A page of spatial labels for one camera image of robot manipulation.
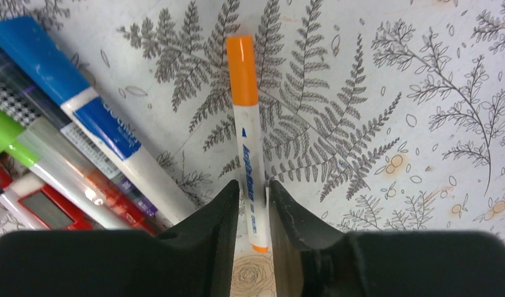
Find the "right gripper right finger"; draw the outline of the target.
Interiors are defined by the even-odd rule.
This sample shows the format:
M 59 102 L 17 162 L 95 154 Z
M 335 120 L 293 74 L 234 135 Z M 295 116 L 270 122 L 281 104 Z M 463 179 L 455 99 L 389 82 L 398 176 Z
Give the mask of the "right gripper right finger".
M 278 296 L 505 296 L 505 244 L 481 231 L 343 233 L 269 184 Z

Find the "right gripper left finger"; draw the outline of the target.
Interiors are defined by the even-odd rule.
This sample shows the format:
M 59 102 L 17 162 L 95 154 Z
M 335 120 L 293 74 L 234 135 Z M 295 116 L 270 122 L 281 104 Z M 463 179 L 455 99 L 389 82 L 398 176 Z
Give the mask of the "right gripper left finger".
M 0 296 L 228 296 L 240 187 L 165 232 L 16 231 L 0 237 Z

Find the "orange cap white marker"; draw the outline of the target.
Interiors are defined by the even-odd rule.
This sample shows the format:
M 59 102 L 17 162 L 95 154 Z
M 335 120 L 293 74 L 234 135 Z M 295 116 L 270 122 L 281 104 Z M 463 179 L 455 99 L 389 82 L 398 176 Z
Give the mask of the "orange cap white marker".
M 270 227 L 253 36 L 227 38 L 227 54 L 248 238 L 265 253 Z

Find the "blue cap white marker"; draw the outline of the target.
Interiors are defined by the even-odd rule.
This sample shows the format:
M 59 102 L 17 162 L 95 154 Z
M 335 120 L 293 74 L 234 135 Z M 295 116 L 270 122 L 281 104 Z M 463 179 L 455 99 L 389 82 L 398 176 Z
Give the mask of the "blue cap white marker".
M 170 223 L 176 225 L 196 211 L 188 195 L 32 17 L 0 21 L 0 48 Z

